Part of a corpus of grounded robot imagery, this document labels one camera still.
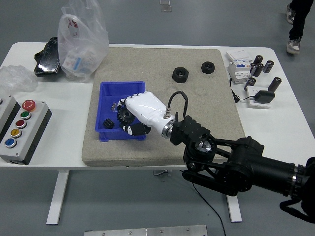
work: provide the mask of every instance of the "red button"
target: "red button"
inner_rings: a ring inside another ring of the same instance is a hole
[[[35,102],[33,100],[26,100],[22,104],[22,108],[28,112],[31,112],[32,110],[35,109]]]
[[[15,123],[15,126],[19,129],[23,129],[25,126],[26,126],[26,122],[24,120],[18,120],[16,123]]]

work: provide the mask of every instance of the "sneaker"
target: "sneaker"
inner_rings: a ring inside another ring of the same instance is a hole
[[[288,21],[291,25],[293,24],[295,16],[295,11],[290,8],[290,4],[286,6],[286,21]]]
[[[289,42],[286,44],[286,51],[291,54],[299,54],[300,45],[301,45],[301,38],[289,40]]]

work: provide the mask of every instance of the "yellow button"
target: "yellow button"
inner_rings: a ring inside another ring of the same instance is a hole
[[[22,131],[19,129],[12,129],[10,134],[12,138],[19,138],[22,134]]]

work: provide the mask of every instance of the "metal plate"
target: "metal plate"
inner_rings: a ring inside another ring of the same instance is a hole
[[[172,12],[172,7],[168,6],[168,5],[162,5],[161,6],[161,11]]]
[[[84,236],[208,236],[206,225],[88,231]]]
[[[171,1],[170,0],[160,0],[159,3],[160,3],[160,5],[170,5]]]

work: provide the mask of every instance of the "white table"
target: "white table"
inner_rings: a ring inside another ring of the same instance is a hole
[[[40,52],[45,43],[16,43],[10,49],[2,66],[23,65],[33,71],[36,62],[34,54]],[[229,60],[226,51],[231,47],[201,47],[201,46],[161,46],[161,45],[110,45],[112,47],[159,47],[159,48],[210,48],[220,50],[225,67]],[[263,72],[258,77],[256,85],[268,87],[274,77],[280,77],[282,83],[276,91],[276,97],[270,109],[248,108],[248,102],[236,104],[246,136],[265,145],[263,155],[284,162],[305,165],[308,158],[315,154],[315,139],[305,120],[301,108],[291,89],[291,86],[281,68],[275,52],[269,48],[244,48],[253,58],[262,55],[264,61],[272,60],[275,65],[269,74]],[[82,144],[92,92],[92,82],[82,84],[68,82],[65,78],[39,77],[39,84],[32,93],[16,92],[12,94],[22,103],[26,99],[42,100],[47,103],[53,115],[49,121],[36,152],[28,166],[8,164],[0,159],[0,169],[53,169],[59,175],[48,215],[47,224],[57,224],[63,201],[63,194],[69,170],[118,170],[130,167],[88,167],[81,160]],[[246,97],[244,85],[233,85],[234,92]],[[134,167],[132,169],[178,169],[182,166]],[[229,205],[236,206],[237,198],[229,198]]]

